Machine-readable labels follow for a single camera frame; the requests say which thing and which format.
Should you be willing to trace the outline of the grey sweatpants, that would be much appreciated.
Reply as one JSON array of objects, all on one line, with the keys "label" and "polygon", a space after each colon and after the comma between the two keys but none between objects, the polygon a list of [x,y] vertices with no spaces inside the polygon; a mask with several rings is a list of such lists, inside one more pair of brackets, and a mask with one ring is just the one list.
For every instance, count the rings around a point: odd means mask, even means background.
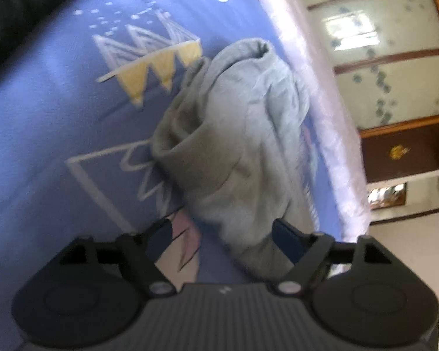
[{"label": "grey sweatpants", "polygon": [[188,68],[152,136],[152,154],[189,211],[257,278],[276,280],[292,266],[273,242],[274,220],[315,228],[302,170],[309,105],[273,45],[249,38]]}]

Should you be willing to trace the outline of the blue patterned bed sheet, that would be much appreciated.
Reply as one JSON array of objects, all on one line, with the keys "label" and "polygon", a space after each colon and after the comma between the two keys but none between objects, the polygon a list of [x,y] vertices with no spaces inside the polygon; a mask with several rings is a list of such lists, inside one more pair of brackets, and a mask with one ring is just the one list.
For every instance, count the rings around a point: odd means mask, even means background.
[{"label": "blue patterned bed sheet", "polygon": [[22,346],[16,291],[78,235],[171,216],[167,275],[243,280],[214,232],[188,222],[150,137],[188,58],[249,37],[282,52],[258,0],[68,0],[0,74],[0,350]]}]

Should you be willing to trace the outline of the wooden wardrobe with glass doors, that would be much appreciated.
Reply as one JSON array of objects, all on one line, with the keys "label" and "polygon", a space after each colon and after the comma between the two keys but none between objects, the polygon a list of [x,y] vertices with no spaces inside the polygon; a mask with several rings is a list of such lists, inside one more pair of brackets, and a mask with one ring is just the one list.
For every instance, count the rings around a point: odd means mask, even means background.
[{"label": "wooden wardrobe with glass doors", "polygon": [[303,0],[361,136],[373,223],[439,212],[439,0]]}]

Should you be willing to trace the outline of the white lace bed skirt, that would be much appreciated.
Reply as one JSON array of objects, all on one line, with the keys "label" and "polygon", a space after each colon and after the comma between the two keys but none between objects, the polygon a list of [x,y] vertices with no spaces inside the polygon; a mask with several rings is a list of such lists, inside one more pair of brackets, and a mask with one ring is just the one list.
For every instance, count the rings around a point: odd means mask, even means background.
[{"label": "white lace bed skirt", "polygon": [[361,138],[343,103],[333,67],[303,0],[259,0],[284,53],[310,94],[310,111],[342,219],[354,242],[370,226]]}]

